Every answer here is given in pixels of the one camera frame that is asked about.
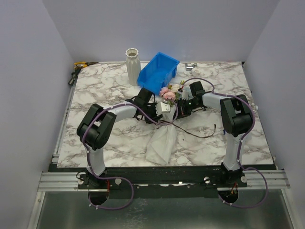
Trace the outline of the blue plastic bin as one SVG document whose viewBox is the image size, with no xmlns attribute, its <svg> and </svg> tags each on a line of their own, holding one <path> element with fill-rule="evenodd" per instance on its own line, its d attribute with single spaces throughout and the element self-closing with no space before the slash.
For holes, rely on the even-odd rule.
<svg viewBox="0 0 305 229">
<path fill-rule="evenodd" d="M 178 60 L 158 52 L 140 71 L 138 85 L 154 94 L 159 94 L 161 89 L 176 76 L 179 63 Z"/>
</svg>

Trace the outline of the brown ribbon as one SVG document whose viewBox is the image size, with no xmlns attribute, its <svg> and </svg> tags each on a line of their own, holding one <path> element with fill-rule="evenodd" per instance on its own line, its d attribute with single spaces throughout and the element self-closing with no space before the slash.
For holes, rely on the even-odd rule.
<svg viewBox="0 0 305 229">
<path fill-rule="evenodd" d="M 178 128 L 178 129 L 182 130 L 183 132 L 185 132 L 185 133 L 191 135 L 191 136 L 194 136 L 194 137 L 196 137 L 196 138 L 201 138 L 201 139 L 210 138 L 210 137 L 212 137 L 212 136 L 215 134 L 215 132 L 216 132 L 216 124 L 213 125 L 213 126 L 214 126 L 213 133 L 210 134 L 210 135 L 207 135 L 207 136 L 195 135 L 195 134 L 193 134 L 193 133 L 191 133 L 191 132 L 189 132 L 189 131 L 186 131 L 185 129 L 179 127 L 179 126 L 176 125 L 176 124 L 172 124 L 172 125 L 175 126 L 175 127 Z"/>
</svg>

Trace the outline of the white ribbed ceramic vase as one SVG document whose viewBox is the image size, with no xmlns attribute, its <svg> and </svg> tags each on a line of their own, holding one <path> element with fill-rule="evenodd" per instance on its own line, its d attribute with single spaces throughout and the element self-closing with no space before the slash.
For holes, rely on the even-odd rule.
<svg viewBox="0 0 305 229">
<path fill-rule="evenodd" d="M 126 50 L 125 54 L 129 83 L 132 86 L 137 86 L 138 77 L 141 71 L 139 51 L 136 48 L 129 48 Z"/>
</svg>

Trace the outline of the flower bouquet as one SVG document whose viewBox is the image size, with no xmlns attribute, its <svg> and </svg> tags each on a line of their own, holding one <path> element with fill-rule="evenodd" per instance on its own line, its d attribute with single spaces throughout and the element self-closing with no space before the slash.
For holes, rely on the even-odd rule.
<svg viewBox="0 0 305 229">
<path fill-rule="evenodd" d="M 149 162 L 161 166 L 169 162 L 177 138 L 176 127 L 172 125 L 177 110 L 175 103 L 179 99 L 178 89 L 182 88 L 183 84 L 184 81 L 179 84 L 169 84 L 159 92 L 162 99 L 160 102 L 169 104 L 171 111 L 162 114 L 163 117 L 160 121 L 162 125 L 155 131 L 147 145 L 145 159 Z"/>
</svg>

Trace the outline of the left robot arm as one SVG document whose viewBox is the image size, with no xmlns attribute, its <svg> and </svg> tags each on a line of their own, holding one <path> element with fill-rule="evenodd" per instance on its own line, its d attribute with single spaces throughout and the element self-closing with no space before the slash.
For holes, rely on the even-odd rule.
<svg viewBox="0 0 305 229">
<path fill-rule="evenodd" d="M 127 167 L 112 168 L 109 171 L 104 164 L 103 148 L 106 145 L 115 123 L 131 121 L 131 127 L 160 125 L 161 116 L 155 107 L 155 94 L 145 88 L 131 99 L 113 107 L 103 108 L 93 104 L 77 128 L 77 135 L 86 149 L 87 171 L 81 178 L 94 188 L 102 188 L 111 179 L 121 179 L 134 184 L 153 183 L 153 168 Z"/>
</svg>

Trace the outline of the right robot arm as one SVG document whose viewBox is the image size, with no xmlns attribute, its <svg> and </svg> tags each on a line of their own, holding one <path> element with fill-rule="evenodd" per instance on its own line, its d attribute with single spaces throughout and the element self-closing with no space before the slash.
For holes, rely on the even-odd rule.
<svg viewBox="0 0 305 229">
<path fill-rule="evenodd" d="M 246 136 L 255 125 L 255 114 L 245 95 L 227 95 L 204 90 L 201 82 L 190 84 L 191 99 L 179 98 L 178 118 L 190 116 L 197 108 L 213 108 L 221 113 L 222 125 L 227 135 L 224 160 L 219 172 L 219 181 L 230 187 L 242 174 L 242 154 Z"/>
</svg>

